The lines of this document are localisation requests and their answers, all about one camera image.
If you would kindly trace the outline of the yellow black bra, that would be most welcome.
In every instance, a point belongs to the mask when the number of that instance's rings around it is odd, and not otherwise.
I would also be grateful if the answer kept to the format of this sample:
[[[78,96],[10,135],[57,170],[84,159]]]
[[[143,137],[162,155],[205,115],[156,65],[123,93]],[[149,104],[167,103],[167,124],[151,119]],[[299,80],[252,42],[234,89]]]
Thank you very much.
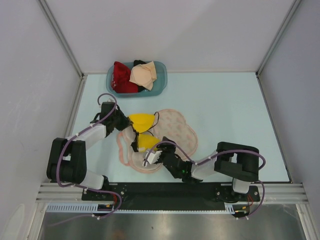
[[[151,149],[160,142],[160,140],[152,133],[146,133],[155,126],[155,114],[136,113],[129,115],[128,118],[133,130],[131,147],[134,152],[145,152],[147,149]]]

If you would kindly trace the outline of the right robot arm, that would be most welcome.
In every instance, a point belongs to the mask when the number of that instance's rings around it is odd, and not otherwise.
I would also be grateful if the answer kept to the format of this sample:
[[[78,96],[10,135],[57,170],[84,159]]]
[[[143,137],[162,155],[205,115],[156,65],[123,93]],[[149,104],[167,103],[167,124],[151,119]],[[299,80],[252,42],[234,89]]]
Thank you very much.
[[[259,171],[266,161],[258,148],[221,141],[216,150],[209,156],[199,160],[192,160],[186,152],[183,155],[187,161],[176,153],[182,150],[174,141],[166,137],[156,146],[160,152],[156,164],[162,164],[175,179],[186,184],[199,184],[205,178],[219,173],[232,178],[232,185],[227,193],[220,193],[218,198],[226,203],[236,203],[249,198],[249,188],[252,182],[259,180]]]

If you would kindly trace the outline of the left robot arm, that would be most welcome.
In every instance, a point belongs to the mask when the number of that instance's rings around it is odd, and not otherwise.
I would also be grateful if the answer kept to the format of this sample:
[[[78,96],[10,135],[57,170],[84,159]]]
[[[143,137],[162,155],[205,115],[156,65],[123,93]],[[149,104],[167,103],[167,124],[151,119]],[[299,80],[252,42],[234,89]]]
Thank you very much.
[[[68,138],[55,138],[52,142],[46,176],[54,182],[93,189],[100,200],[110,196],[111,188],[106,176],[87,168],[87,150],[108,137],[115,129],[122,131],[131,121],[114,102],[103,102],[101,111],[89,127]]]

